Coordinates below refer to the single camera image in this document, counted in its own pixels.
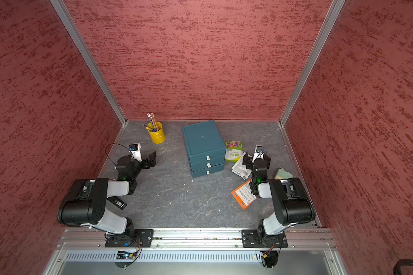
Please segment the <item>white label seed bag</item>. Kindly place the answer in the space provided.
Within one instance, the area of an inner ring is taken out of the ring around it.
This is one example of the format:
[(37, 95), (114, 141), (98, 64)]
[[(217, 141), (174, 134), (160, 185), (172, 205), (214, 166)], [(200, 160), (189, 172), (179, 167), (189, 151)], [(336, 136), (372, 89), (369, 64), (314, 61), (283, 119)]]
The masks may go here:
[(241, 177), (244, 180), (248, 180), (251, 175), (251, 170), (246, 168), (246, 165), (243, 164), (244, 157), (247, 156), (247, 153), (244, 152), (242, 157), (232, 166), (231, 171)]

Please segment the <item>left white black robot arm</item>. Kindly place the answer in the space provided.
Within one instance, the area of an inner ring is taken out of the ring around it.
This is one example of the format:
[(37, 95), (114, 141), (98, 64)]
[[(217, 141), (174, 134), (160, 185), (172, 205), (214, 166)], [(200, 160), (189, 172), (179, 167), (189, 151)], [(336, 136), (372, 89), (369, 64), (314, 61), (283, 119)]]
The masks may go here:
[(142, 160), (137, 160), (132, 155), (119, 158), (115, 165), (118, 172), (116, 180), (75, 180), (59, 206), (58, 222), (71, 227), (88, 226), (104, 231), (107, 233), (107, 247), (128, 247), (136, 244), (139, 237), (131, 219), (115, 214), (106, 204), (111, 202), (123, 210), (126, 203), (120, 198), (134, 194), (137, 176), (142, 170), (156, 165), (156, 154), (154, 151)]

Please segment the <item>green flower seed bag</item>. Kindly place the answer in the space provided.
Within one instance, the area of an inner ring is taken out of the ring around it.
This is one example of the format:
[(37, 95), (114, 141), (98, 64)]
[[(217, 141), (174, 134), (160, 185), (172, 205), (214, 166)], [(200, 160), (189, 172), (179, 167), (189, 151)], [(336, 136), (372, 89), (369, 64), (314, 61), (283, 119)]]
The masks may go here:
[(228, 162), (236, 163), (243, 156), (243, 142), (239, 140), (225, 141), (226, 157)]

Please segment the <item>teal three-drawer cabinet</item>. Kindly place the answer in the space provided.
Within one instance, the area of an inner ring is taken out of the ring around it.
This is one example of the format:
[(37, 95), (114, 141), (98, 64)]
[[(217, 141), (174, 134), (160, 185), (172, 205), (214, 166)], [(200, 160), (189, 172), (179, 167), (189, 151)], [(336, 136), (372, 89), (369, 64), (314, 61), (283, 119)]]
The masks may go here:
[(226, 146), (213, 120), (183, 126), (182, 135), (193, 178), (224, 170)]

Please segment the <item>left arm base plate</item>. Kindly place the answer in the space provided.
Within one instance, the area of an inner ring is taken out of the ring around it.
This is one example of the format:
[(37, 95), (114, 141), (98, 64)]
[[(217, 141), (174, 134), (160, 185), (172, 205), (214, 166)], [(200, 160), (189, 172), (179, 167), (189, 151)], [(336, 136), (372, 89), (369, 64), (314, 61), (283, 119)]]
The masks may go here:
[(133, 235), (109, 234), (106, 236), (106, 248), (149, 248), (153, 240), (153, 229), (135, 229)]

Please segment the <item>aluminium front rail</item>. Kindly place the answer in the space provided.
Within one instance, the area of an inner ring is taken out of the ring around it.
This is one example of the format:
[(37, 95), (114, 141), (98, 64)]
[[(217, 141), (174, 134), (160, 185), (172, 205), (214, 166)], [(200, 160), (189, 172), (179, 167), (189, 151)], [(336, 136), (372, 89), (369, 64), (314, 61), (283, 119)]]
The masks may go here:
[(344, 275), (329, 229), (284, 231), (287, 248), (244, 248), (242, 230), (156, 228), (148, 248), (105, 247), (102, 232), (67, 229), (47, 275)]

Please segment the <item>green cream pencil sharpener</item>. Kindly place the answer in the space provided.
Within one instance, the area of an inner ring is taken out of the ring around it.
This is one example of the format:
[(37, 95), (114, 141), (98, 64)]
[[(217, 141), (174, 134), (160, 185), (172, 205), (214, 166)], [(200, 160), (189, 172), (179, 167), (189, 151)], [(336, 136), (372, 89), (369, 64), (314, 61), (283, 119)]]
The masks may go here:
[(284, 168), (279, 168), (275, 174), (274, 179), (283, 180), (283, 179), (290, 179), (293, 177), (294, 175), (292, 173), (289, 173)]

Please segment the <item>black tag with label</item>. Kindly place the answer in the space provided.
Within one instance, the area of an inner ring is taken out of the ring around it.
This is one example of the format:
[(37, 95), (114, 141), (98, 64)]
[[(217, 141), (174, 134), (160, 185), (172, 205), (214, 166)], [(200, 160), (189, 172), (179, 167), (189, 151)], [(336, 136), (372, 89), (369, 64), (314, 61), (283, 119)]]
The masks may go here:
[(124, 210), (127, 206), (127, 203), (121, 200), (119, 197), (108, 197), (107, 200), (111, 202), (113, 205), (115, 205), (117, 208), (120, 210)]

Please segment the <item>orange seed bag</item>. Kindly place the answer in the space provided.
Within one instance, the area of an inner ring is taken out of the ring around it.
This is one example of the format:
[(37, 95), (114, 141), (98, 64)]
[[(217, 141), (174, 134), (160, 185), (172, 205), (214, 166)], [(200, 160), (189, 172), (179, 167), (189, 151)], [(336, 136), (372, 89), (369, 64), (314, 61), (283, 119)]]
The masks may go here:
[(250, 179), (247, 180), (245, 183), (231, 192), (231, 195), (234, 197), (234, 199), (242, 209), (247, 209), (253, 203), (253, 201), (257, 199), (257, 197), (251, 192), (250, 182)]

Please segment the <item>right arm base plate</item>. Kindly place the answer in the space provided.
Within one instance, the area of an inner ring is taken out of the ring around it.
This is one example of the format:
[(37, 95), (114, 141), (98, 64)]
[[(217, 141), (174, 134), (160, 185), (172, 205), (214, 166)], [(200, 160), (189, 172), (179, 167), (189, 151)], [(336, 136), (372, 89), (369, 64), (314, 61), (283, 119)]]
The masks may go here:
[(257, 230), (247, 229), (242, 230), (242, 244), (244, 248), (287, 248), (287, 238), (284, 233), (269, 236), (265, 233), (260, 233)]

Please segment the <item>yellow pencil cup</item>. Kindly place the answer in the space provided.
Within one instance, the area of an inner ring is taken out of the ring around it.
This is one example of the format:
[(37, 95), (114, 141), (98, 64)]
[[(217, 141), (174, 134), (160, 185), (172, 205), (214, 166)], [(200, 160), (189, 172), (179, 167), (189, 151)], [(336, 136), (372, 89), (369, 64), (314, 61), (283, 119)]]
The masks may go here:
[(166, 141), (166, 136), (162, 124), (157, 122), (158, 129), (156, 131), (148, 131), (151, 141), (155, 144), (161, 144)]

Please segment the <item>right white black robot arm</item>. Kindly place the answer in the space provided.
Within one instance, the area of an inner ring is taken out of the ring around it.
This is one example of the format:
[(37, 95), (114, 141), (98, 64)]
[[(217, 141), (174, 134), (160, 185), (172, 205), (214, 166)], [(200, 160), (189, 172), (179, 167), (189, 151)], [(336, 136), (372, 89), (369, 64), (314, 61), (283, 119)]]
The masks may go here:
[(261, 220), (257, 228), (260, 245), (272, 244), (288, 228), (315, 219), (315, 208), (299, 178), (268, 179), (269, 157), (244, 156), (242, 164), (252, 172), (250, 194), (273, 202), (273, 214)]

